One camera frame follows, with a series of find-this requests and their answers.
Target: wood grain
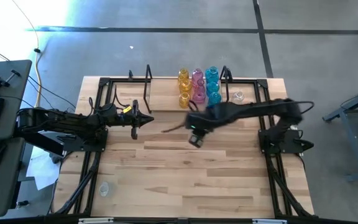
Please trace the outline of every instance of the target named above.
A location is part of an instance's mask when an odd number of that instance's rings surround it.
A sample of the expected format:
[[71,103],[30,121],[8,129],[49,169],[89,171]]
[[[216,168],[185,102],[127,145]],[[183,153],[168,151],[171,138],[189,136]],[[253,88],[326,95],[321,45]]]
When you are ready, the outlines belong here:
[[[99,78],[84,77],[76,113],[90,112],[88,97],[96,98]],[[268,85],[271,98],[287,96],[282,79],[268,79]],[[117,84],[119,100],[125,104],[138,100],[141,112],[147,114],[143,87],[141,83]],[[231,85],[229,92],[240,89],[246,93],[245,103],[255,100],[253,90],[247,87]],[[155,120],[138,130],[138,140],[131,139],[129,127],[109,128],[92,216],[273,217],[266,163],[257,141],[257,118],[242,119],[217,129],[206,137],[201,149],[196,149],[187,143],[188,130],[161,133],[181,123],[184,112],[154,111],[152,116]],[[64,204],[78,185],[83,156],[82,152],[75,152],[62,165],[55,209]],[[293,155],[283,155],[283,164],[289,188],[305,209],[313,213],[301,161]],[[107,197],[98,193],[103,181],[110,184]],[[86,190],[82,208],[87,195]],[[284,211],[280,190],[278,195]]]

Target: gray floor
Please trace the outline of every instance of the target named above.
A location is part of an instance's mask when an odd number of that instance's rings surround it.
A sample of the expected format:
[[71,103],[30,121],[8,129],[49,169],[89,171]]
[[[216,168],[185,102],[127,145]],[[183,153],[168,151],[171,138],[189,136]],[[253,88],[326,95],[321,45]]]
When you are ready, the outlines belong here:
[[[37,7],[43,10],[32,12]],[[252,0],[17,0],[36,26],[257,28]],[[358,30],[358,0],[260,0],[266,29]],[[9,12],[9,19],[3,15]],[[10,2],[0,3],[0,26],[28,27]],[[39,63],[43,85],[77,101],[85,75],[176,75],[181,67],[227,65],[236,77],[266,77],[258,34],[167,34],[39,32],[44,55]],[[305,153],[306,174],[315,213],[324,218],[358,221],[358,171],[342,125],[321,117],[358,92],[358,35],[267,35],[276,78],[284,78],[289,97],[313,100],[300,128],[315,143]],[[0,30],[0,53],[11,60],[34,59],[33,32]],[[34,103],[28,86],[25,100]],[[69,105],[53,99],[54,107]],[[52,188],[37,192],[25,184],[20,198],[32,205],[6,217],[45,214]]]

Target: wooden table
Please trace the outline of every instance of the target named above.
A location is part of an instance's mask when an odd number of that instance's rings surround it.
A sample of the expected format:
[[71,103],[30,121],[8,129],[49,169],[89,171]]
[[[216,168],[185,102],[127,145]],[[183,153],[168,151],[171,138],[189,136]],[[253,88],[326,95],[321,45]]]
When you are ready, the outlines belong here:
[[[90,112],[88,97],[96,98],[99,78],[84,77],[76,113]],[[267,80],[271,99],[287,97],[283,79]],[[143,90],[144,84],[141,83],[117,84],[121,103],[131,104],[137,99],[141,112],[148,114],[142,99]],[[160,93],[156,90],[158,88],[153,86],[151,92],[161,94],[161,99],[153,95],[149,102],[155,120],[138,130],[138,140],[131,139],[130,127],[109,128],[108,143],[99,166],[92,216],[272,218],[266,163],[257,140],[259,120],[241,119],[216,129],[205,137],[204,146],[196,149],[188,143],[189,130],[161,133],[161,130],[181,123],[185,112],[156,110],[162,105],[163,98],[170,96],[167,90]],[[229,94],[238,90],[246,95],[244,103],[255,101],[252,87],[229,85]],[[62,165],[55,191],[55,209],[64,204],[78,185],[83,156],[83,152],[74,152]],[[313,213],[300,159],[289,154],[282,157],[289,189],[302,206]],[[111,188],[107,197],[98,192],[103,181],[108,182]],[[85,190],[82,208],[85,207],[87,192],[88,189]],[[280,208],[284,211],[282,193],[280,190],[277,192]]]

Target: yellow cable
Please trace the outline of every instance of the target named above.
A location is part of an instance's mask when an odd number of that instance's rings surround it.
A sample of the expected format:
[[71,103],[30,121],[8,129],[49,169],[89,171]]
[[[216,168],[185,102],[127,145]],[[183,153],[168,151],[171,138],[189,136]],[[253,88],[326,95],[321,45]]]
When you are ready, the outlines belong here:
[[[39,42],[39,39],[38,39],[38,34],[37,34],[37,31],[35,31],[35,28],[34,26],[32,25],[30,19],[24,14],[23,10],[17,5],[17,3],[15,2],[15,0],[12,0],[12,2],[16,5],[16,7],[20,10],[20,12],[22,12],[23,16],[27,19],[27,21],[30,23],[31,27],[32,27],[32,30],[34,30],[34,33],[35,33],[35,36],[37,37],[37,49],[39,49],[40,47],[40,42]],[[36,52],[35,53],[35,65],[34,65],[34,68],[35,68],[35,74],[37,75],[37,79],[38,79],[38,83],[39,83],[39,86],[38,86],[38,93],[37,93],[37,99],[35,101],[35,105],[34,107],[38,107],[39,104],[40,104],[40,100],[41,100],[41,76],[40,76],[40,73],[38,71],[38,54],[41,54],[41,53],[38,53]]]

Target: paper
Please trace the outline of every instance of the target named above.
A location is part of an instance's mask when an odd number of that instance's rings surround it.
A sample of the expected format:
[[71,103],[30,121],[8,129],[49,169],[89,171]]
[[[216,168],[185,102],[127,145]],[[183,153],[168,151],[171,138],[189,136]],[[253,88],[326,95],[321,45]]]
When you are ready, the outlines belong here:
[[37,190],[47,187],[58,179],[60,162],[54,164],[49,157],[49,152],[34,146],[31,153],[26,177],[34,177]]

